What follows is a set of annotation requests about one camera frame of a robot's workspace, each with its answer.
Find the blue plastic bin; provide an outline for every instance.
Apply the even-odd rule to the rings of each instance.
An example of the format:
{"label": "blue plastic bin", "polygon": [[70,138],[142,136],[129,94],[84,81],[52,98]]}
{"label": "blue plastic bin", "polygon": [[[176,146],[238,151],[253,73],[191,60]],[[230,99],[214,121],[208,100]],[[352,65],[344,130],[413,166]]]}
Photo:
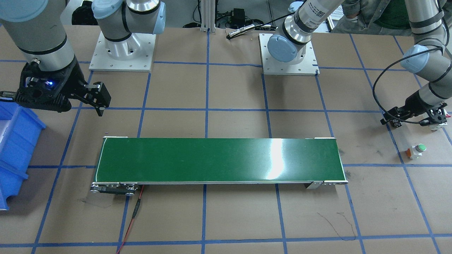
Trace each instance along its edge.
{"label": "blue plastic bin", "polygon": [[0,210],[19,193],[34,147],[46,125],[28,108],[0,102]]}

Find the conveyor belt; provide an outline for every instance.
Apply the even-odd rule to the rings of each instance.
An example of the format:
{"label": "conveyor belt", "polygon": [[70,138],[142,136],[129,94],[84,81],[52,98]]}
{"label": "conveyor belt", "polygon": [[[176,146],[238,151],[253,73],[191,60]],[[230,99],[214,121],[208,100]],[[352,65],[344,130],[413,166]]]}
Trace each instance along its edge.
{"label": "conveyor belt", "polygon": [[346,184],[336,140],[105,137],[91,190],[139,184]]}

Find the green lid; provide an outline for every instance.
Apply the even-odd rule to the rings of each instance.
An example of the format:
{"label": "green lid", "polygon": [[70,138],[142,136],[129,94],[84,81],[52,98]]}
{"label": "green lid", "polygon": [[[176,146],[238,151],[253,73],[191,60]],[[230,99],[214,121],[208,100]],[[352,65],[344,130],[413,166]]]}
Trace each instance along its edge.
{"label": "green lid", "polygon": [[419,144],[418,145],[418,148],[421,150],[421,151],[425,151],[427,148],[425,147],[425,145],[423,145],[423,144]]}

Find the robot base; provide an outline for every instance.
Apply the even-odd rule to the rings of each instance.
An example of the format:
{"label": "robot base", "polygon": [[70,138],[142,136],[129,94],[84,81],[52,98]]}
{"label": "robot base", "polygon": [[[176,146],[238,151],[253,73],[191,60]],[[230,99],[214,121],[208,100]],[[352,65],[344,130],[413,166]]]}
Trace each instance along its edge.
{"label": "robot base", "polygon": [[100,32],[99,40],[89,65],[92,71],[141,71],[150,72],[154,54],[155,34],[136,33],[141,45],[141,54],[132,60],[116,60],[105,49],[105,37]]}
{"label": "robot base", "polygon": [[304,60],[299,64],[288,65],[274,59],[268,52],[267,43],[270,36],[272,36],[271,33],[259,34],[260,55],[262,57],[262,68],[264,70],[264,74],[314,76],[320,73],[311,42],[306,44],[306,54],[304,56]]}

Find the red wire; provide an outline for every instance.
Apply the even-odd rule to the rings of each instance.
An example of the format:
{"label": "red wire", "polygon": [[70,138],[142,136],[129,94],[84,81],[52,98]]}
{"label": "red wire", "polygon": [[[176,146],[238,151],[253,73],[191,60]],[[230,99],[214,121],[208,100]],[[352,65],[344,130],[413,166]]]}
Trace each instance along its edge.
{"label": "red wire", "polygon": [[[141,186],[140,196],[138,196],[138,199],[141,199],[141,195],[143,194],[143,189],[144,189],[144,185]],[[121,244],[121,246],[119,247],[119,249],[118,249],[118,251],[116,252],[116,254],[119,254],[119,252],[121,251],[122,247],[123,247],[124,244],[126,243],[127,237],[129,236],[130,229],[132,228],[132,225],[133,225],[133,222],[134,222],[134,221],[135,221],[135,218],[132,218],[132,219],[130,220],[129,227],[127,228],[126,235],[124,236],[124,240],[122,240],[122,244]]]}

